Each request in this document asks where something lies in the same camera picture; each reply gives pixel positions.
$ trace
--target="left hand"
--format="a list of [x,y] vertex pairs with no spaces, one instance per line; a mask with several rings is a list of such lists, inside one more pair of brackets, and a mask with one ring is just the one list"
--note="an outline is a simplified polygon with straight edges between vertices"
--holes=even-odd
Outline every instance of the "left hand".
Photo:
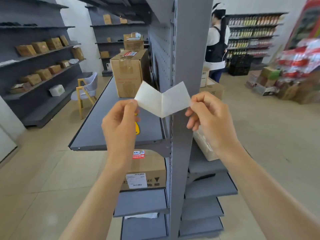
[[136,140],[135,116],[138,102],[134,99],[118,101],[102,120],[102,130],[108,150],[108,164],[116,169],[129,170]]

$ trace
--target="blue pants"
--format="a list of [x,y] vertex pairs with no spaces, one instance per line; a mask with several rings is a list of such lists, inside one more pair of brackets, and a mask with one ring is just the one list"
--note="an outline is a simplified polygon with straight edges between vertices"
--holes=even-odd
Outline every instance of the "blue pants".
[[223,69],[218,69],[218,70],[212,70],[212,71],[209,72],[209,77],[212,80],[214,80],[217,83],[219,83],[223,71],[224,71],[224,68]]

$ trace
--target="white wall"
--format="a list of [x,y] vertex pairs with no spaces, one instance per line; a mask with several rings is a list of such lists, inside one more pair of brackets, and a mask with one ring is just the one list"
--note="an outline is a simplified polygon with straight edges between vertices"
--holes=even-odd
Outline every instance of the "white wall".
[[13,139],[14,141],[21,135],[26,128],[22,122],[6,104],[0,96],[0,127]]
[[[291,32],[301,14],[307,0],[214,0],[214,3],[224,3],[226,14],[246,13],[268,13],[268,12],[289,12],[286,15],[283,26],[278,26],[277,35],[274,37],[275,47],[270,48],[271,57],[278,48],[287,44]],[[263,62],[268,63],[271,57],[264,58]]]
[[61,9],[61,16],[66,26],[75,26],[69,28],[68,34],[70,40],[77,40],[81,44],[81,49],[86,60],[80,63],[83,72],[97,72],[102,75],[103,66],[99,59],[100,54],[98,46],[95,44],[94,35],[89,11],[85,8],[86,3],[78,0],[56,0],[58,4],[69,8]]

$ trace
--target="black plastic crate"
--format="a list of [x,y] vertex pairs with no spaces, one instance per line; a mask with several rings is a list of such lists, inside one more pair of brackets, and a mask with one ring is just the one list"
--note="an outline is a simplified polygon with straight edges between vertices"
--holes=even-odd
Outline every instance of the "black plastic crate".
[[228,72],[231,76],[247,76],[249,71],[250,66],[236,67],[234,65],[230,65]]
[[234,55],[231,59],[231,66],[249,67],[251,66],[253,56],[251,55]]

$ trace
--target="floor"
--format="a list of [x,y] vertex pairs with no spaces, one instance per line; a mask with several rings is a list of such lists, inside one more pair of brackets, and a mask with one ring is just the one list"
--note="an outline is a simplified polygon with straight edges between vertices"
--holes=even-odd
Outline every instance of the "floor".
[[[99,78],[99,91],[107,78]],[[320,104],[299,105],[262,97],[223,75],[238,137],[251,156],[320,218]],[[84,113],[91,105],[84,102]],[[101,172],[105,152],[73,152],[68,144],[82,124],[70,101],[44,128],[29,129],[19,151],[0,166],[0,239],[56,240]],[[225,232],[216,240],[264,240],[241,195],[219,198]],[[120,238],[114,218],[108,240]]]

